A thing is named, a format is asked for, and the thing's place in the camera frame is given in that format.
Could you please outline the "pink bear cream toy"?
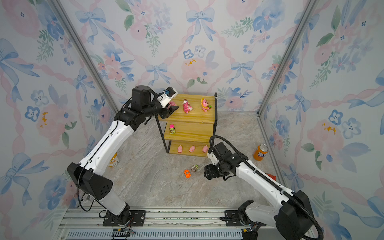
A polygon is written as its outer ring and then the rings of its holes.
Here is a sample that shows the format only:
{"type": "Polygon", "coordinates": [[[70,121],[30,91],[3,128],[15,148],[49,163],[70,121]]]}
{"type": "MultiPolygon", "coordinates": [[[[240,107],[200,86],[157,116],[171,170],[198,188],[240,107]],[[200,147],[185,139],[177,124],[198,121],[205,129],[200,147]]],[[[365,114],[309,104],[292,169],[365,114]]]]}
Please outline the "pink bear cream toy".
{"type": "Polygon", "coordinates": [[[187,99],[184,99],[183,101],[183,110],[186,114],[191,112],[193,110],[193,107],[190,105],[189,101],[187,99]]]}

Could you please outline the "pink green toy car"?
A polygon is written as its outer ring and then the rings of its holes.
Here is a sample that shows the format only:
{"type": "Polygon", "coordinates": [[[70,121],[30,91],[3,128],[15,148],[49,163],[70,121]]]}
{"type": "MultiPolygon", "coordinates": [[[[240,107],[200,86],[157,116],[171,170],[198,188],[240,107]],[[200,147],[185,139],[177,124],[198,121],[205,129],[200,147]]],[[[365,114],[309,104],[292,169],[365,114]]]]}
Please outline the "pink green toy car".
{"type": "Polygon", "coordinates": [[[169,133],[170,134],[175,134],[176,133],[176,129],[175,129],[175,126],[173,124],[171,124],[169,126],[169,133]]]}

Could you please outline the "pink bear sunflower toy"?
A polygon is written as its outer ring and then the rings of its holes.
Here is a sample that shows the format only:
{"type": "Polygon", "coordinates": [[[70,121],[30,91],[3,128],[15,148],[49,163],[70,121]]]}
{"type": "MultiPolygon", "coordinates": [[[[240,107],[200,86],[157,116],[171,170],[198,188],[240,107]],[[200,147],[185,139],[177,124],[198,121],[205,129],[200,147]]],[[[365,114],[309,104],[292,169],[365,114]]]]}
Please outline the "pink bear sunflower toy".
{"type": "Polygon", "coordinates": [[[202,110],[206,113],[212,108],[207,99],[201,99],[202,110]]]}

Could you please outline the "green box toy truck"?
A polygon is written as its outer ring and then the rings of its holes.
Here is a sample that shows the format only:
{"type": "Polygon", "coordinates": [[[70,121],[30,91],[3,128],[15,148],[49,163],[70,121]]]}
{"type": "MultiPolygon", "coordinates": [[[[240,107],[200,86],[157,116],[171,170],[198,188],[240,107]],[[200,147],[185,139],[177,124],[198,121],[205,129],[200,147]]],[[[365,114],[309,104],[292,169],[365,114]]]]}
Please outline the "green box toy truck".
{"type": "Polygon", "coordinates": [[[199,169],[198,165],[193,165],[191,168],[191,171],[195,173],[198,169],[199,169]]]}

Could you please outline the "orange toy truck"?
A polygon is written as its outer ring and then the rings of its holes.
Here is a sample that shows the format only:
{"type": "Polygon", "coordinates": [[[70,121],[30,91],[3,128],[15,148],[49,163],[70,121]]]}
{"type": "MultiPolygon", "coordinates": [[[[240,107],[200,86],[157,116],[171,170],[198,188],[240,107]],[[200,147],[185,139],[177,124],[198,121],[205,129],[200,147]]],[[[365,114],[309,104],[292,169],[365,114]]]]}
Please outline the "orange toy truck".
{"type": "Polygon", "coordinates": [[[185,177],[189,179],[191,177],[191,173],[189,170],[184,170],[185,177]]]}

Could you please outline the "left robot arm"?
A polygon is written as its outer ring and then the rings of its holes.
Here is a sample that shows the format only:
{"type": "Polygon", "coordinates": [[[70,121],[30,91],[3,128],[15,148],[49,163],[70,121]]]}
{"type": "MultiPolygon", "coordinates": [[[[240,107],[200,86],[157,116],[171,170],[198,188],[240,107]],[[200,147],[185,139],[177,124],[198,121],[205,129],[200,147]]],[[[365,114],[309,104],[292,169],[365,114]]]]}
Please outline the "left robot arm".
{"type": "Polygon", "coordinates": [[[113,216],[127,216],[129,205],[116,194],[113,182],[105,178],[104,173],[117,150],[141,124],[153,116],[166,119],[178,109],[171,105],[177,95],[172,87],[155,93],[148,86],[136,86],[96,146],[79,163],[68,166],[77,190],[91,195],[113,216]]]}

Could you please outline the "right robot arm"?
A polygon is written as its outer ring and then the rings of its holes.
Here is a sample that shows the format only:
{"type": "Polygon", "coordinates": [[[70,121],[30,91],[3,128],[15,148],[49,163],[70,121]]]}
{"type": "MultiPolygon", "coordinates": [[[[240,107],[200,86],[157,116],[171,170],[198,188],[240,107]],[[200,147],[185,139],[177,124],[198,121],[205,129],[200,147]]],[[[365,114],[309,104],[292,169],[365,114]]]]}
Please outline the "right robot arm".
{"type": "Polygon", "coordinates": [[[294,192],[277,183],[243,153],[230,151],[223,143],[210,147],[207,156],[212,163],[205,166],[205,178],[223,178],[226,181],[230,177],[239,177],[270,203],[269,206],[262,206],[248,200],[238,208],[236,217],[225,216],[224,221],[239,223],[249,232],[257,232],[262,225],[275,227],[286,240],[309,240],[310,237],[306,234],[311,227],[315,227],[317,239],[324,238],[310,200],[304,192],[294,192]]]}

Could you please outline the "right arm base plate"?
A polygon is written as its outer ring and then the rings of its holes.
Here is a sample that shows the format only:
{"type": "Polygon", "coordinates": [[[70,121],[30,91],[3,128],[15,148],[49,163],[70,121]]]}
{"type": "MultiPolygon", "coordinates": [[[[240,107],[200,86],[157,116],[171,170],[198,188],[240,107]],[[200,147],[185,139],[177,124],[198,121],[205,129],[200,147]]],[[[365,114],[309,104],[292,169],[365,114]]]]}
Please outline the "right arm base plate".
{"type": "Polygon", "coordinates": [[[247,227],[239,216],[238,210],[225,210],[224,211],[224,222],[227,227],[247,227]]]}

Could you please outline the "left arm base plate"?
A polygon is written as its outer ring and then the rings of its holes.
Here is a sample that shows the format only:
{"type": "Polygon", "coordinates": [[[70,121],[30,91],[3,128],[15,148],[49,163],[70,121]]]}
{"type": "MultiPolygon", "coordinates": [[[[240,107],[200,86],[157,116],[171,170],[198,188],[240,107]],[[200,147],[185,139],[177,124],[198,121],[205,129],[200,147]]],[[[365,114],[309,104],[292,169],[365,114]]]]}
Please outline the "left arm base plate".
{"type": "Polygon", "coordinates": [[[122,212],[119,216],[107,211],[103,217],[104,227],[142,227],[146,219],[145,210],[129,210],[122,212]]]}

